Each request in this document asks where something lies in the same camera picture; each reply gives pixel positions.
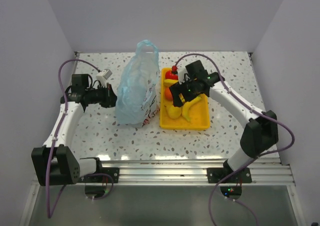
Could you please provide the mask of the yellow fake pear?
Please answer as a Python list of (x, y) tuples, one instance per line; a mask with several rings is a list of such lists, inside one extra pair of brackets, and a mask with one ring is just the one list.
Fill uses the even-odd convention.
[(168, 117), (172, 120), (178, 119), (182, 114), (182, 109), (180, 107), (174, 106), (173, 104), (166, 105), (165, 109)]

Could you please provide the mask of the orange fake mandarin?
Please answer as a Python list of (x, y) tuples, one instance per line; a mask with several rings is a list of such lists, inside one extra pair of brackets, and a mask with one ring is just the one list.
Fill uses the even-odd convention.
[(165, 90), (164, 90), (164, 97), (168, 101), (173, 101), (172, 93), (171, 93), (171, 91), (170, 91), (170, 89), (168, 87), (165, 88)]

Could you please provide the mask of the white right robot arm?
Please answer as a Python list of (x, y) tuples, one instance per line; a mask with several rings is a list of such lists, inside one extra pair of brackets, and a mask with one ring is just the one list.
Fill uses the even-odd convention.
[(276, 114), (249, 105), (218, 72), (208, 73), (200, 60), (184, 69), (174, 65), (171, 70), (178, 78), (178, 82), (169, 88), (174, 106), (185, 106), (197, 96), (206, 95), (223, 106), (243, 127), (240, 148), (223, 164), (222, 175), (227, 182), (235, 182), (241, 176), (243, 165), (279, 141)]

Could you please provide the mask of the light blue plastic bag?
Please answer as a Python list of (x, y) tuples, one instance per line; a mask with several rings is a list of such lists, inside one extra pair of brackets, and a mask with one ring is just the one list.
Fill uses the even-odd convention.
[(119, 124), (141, 128), (157, 114), (159, 75), (158, 48), (150, 40), (139, 42), (117, 87), (115, 116)]

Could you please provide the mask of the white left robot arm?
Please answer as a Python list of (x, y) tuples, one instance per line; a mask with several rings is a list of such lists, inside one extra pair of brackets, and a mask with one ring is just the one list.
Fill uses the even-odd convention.
[(98, 157), (77, 158), (71, 150), (73, 137), (80, 118), (89, 105), (99, 104), (113, 108), (117, 96), (108, 83), (112, 75), (104, 69), (96, 75), (95, 81), (89, 74), (73, 74), (71, 85), (65, 88), (60, 98), (60, 109), (55, 125), (43, 146), (31, 152), (31, 158), (38, 182), (41, 186), (74, 185), (80, 178), (92, 182), (103, 179), (104, 170)]

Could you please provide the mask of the red fake apple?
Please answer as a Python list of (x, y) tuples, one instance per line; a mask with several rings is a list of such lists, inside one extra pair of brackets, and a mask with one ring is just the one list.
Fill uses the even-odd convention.
[(179, 77), (177, 73), (173, 73), (171, 70), (169, 70), (165, 73), (165, 79), (178, 80)]

